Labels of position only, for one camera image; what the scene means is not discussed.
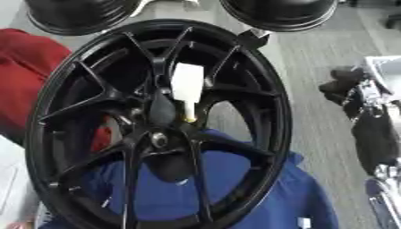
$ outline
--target blue cloth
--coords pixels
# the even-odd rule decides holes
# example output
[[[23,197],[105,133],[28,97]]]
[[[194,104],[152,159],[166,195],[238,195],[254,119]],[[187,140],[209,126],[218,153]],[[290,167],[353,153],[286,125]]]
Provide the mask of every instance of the blue cloth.
[[[212,202],[227,195],[250,168],[244,157],[207,151],[203,155],[207,188]],[[290,153],[273,189],[258,207],[233,226],[235,229],[279,228],[298,229],[298,217],[311,219],[312,228],[337,229],[337,217],[324,190],[302,169],[297,167],[302,156]],[[99,202],[111,196],[109,208],[122,213],[124,165],[115,162],[86,177],[85,187]],[[193,179],[177,185],[161,182],[144,165],[138,181],[135,211],[142,220],[168,220],[191,215],[198,210]],[[68,228],[58,219],[40,229]]]

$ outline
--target black alloy wheel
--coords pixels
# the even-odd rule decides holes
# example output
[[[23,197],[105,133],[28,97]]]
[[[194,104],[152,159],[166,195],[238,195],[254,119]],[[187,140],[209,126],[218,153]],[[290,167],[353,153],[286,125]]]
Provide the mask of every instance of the black alloy wheel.
[[[171,97],[169,82],[177,63],[205,68],[195,123],[183,121],[182,104]],[[221,101],[242,115],[253,144],[205,131],[209,110]],[[90,151],[105,115],[116,120],[122,139],[99,152],[82,153]],[[27,164],[38,195],[50,211],[82,229],[227,228],[268,194],[292,134],[285,89],[265,57],[227,30],[184,20],[142,21],[95,38],[53,72],[28,124]],[[233,153],[252,165],[215,204],[205,187],[201,155],[206,150]],[[185,158],[190,172],[179,178],[157,176],[168,182],[191,176],[199,212],[171,221],[142,221],[133,210],[139,167],[173,153]],[[122,216],[74,188],[90,169],[116,160],[125,164]]]
[[[141,0],[25,0],[30,21],[45,32],[80,36],[128,18]]]

